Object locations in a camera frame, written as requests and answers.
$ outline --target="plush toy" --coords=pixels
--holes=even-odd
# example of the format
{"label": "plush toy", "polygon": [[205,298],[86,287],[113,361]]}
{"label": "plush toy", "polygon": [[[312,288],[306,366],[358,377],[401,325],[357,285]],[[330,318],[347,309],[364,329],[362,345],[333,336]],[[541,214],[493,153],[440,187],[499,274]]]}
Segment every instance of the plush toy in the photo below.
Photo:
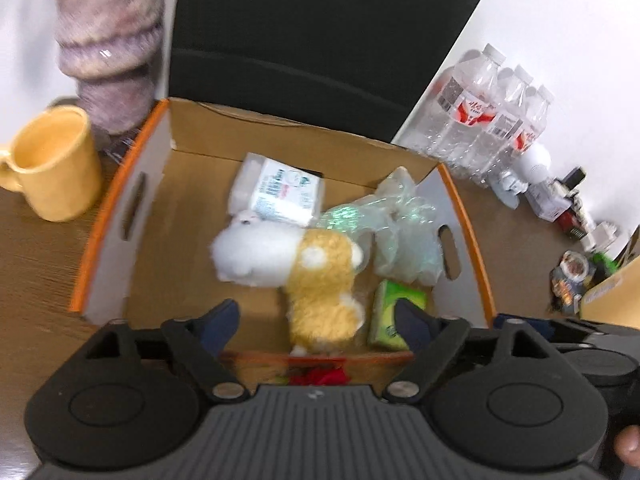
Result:
{"label": "plush toy", "polygon": [[211,257],[222,282],[285,288],[292,354],[339,351],[364,323],[351,295],[362,250],[339,232],[241,212],[213,241]]}
{"label": "plush toy", "polygon": [[162,43],[164,0],[57,4],[58,65],[78,80],[78,105],[95,126],[94,135],[117,135],[140,124],[154,102],[148,65]]}

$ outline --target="plastic bag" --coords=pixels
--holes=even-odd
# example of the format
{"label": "plastic bag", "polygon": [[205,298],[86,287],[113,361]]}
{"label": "plastic bag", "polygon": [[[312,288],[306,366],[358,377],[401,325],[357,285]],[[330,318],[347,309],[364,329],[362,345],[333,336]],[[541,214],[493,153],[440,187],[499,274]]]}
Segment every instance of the plastic bag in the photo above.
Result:
{"label": "plastic bag", "polygon": [[380,183],[375,194],[325,212],[318,227],[337,229],[358,243],[369,262],[375,241],[374,272],[405,283],[433,286],[444,270],[436,209],[415,195],[415,182],[403,168]]}

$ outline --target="mug handle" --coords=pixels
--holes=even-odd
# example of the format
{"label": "mug handle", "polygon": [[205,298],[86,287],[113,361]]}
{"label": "mug handle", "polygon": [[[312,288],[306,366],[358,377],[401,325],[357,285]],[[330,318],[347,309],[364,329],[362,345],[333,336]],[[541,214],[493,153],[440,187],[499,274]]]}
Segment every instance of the mug handle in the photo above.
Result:
{"label": "mug handle", "polygon": [[8,164],[10,155],[11,152],[7,146],[0,146],[0,187],[9,191],[21,192],[22,185],[18,181],[15,171]]}

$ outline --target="cardboard box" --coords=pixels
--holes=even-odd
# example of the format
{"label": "cardboard box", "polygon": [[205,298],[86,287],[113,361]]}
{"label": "cardboard box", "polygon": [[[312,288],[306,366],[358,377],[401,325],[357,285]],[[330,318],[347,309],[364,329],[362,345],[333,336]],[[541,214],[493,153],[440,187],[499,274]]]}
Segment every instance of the cardboard box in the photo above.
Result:
{"label": "cardboard box", "polygon": [[[452,235],[446,244],[454,280],[442,276],[429,290],[438,313],[488,326],[495,315],[473,231],[446,168],[398,146],[228,107],[165,100],[153,111],[116,174],[81,263],[71,309],[94,324],[126,317],[134,328],[199,316],[225,298],[241,306],[241,325],[227,350],[236,360],[259,362],[273,374],[296,360],[290,349],[286,298],[275,289],[220,283],[209,245],[226,227],[229,190],[247,152],[324,174],[324,208],[370,194],[404,166],[418,192],[436,206]],[[380,278],[369,269],[355,295],[370,309]],[[373,352],[369,325],[348,360],[405,362],[409,352]]]}
{"label": "cardboard box", "polygon": [[640,258],[587,292],[580,318],[640,330]]}

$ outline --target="box handle hole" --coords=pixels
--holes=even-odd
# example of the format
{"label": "box handle hole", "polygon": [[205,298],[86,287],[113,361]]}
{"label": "box handle hole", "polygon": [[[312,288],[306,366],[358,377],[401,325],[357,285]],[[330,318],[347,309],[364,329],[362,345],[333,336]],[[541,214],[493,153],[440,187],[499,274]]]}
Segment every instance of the box handle hole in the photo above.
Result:
{"label": "box handle hole", "polygon": [[142,171],[138,175],[138,181],[136,187],[131,195],[129,204],[125,209],[124,218],[122,219],[122,232],[121,236],[124,241],[128,241],[133,231],[133,225],[136,220],[136,214],[142,203],[146,191],[146,173]]}
{"label": "box handle hole", "polygon": [[460,258],[458,257],[458,248],[453,238],[453,233],[449,226],[443,225],[438,229],[438,238],[442,246],[442,257],[444,259],[444,273],[449,280],[455,280],[462,271],[460,267]]}

